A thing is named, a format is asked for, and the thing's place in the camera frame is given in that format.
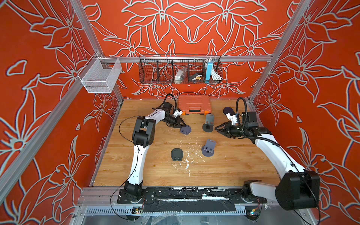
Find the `black wire basket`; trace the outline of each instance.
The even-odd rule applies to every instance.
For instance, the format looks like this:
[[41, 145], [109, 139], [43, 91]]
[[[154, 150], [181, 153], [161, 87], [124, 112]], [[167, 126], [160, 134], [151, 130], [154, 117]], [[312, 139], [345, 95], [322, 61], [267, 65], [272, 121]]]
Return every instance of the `black wire basket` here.
[[[139, 78], [143, 84], [214, 84], [222, 81], [222, 64], [219, 55], [154, 54], [140, 55]], [[212, 59], [213, 69], [220, 79], [206, 80], [206, 60]], [[177, 73], [183, 73], [179, 80]]]

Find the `microphone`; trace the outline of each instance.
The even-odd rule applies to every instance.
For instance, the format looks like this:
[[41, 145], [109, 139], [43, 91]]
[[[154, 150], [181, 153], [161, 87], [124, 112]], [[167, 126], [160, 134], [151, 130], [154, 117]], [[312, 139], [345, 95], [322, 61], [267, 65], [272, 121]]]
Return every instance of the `microphone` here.
[[232, 125], [235, 125], [238, 122], [238, 118], [231, 107], [225, 107], [222, 112], [231, 121]]

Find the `white cable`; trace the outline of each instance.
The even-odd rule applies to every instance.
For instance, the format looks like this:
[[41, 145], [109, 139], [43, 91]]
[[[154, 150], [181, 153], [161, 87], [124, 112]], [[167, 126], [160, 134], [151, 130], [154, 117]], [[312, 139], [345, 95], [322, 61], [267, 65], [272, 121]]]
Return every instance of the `white cable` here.
[[[205, 59], [205, 61], [204, 61], [206, 68], [207, 68], [207, 63], [208, 63], [209, 60], [211, 60], [211, 58], [210, 58], [210, 59]], [[221, 80], [220, 75], [217, 74], [217, 73], [214, 71], [214, 67], [211, 67], [211, 78], [212, 78], [213, 80], [215, 80], [215, 81]]]

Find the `wire basket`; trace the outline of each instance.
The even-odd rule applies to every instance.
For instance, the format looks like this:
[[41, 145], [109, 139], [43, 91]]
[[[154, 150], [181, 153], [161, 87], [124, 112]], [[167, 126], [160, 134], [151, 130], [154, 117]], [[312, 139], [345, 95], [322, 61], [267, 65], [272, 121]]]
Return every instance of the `wire basket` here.
[[[212, 76], [206, 80], [206, 59], [213, 60], [213, 69], [220, 76], [219, 80], [213, 80]], [[177, 72], [185, 70], [183, 81], [176, 81]], [[190, 79], [195, 73], [202, 73], [200, 80]], [[214, 84], [222, 81], [222, 64], [219, 55], [190, 55], [177, 54], [170, 56], [167, 54], [140, 55], [139, 78], [143, 84]]]
[[90, 67], [81, 83], [89, 93], [111, 93], [121, 73], [121, 63], [117, 59], [113, 68], [103, 68], [99, 59]]

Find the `basket divider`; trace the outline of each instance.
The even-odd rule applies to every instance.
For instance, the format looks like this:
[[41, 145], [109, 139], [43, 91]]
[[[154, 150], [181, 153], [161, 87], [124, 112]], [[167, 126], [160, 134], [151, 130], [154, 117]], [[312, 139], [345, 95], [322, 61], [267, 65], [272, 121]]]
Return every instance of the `basket divider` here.
[[187, 71], [187, 75], [188, 75], [188, 81], [190, 81], [190, 63], [188, 60], [188, 71]]
[[215, 69], [215, 73], [217, 73], [217, 68], [219, 67], [219, 62], [220, 62], [220, 59], [217, 60], [217, 64], [216, 64], [216, 69]]
[[140, 66], [141, 66], [141, 69], [143, 70], [143, 79], [142, 80], [140, 80], [140, 82], [143, 84], [144, 83], [144, 79], [145, 79], [145, 71], [144, 71], [144, 67], [143, 67], [143, 63], [142, 63], [142, 61], [141, 61], [141, 58], [140, 58]]
[[175, 72], [174, 72], [174, 60], [171, 60], [171, 69], [172, 69], [172, 81], [173, 82], [175, 80]]
[[160, 71], [159, 71], [159, 60], [156, 60], [156, 74], [157, 74], [157, 79], [158, 82], [160, 82]]

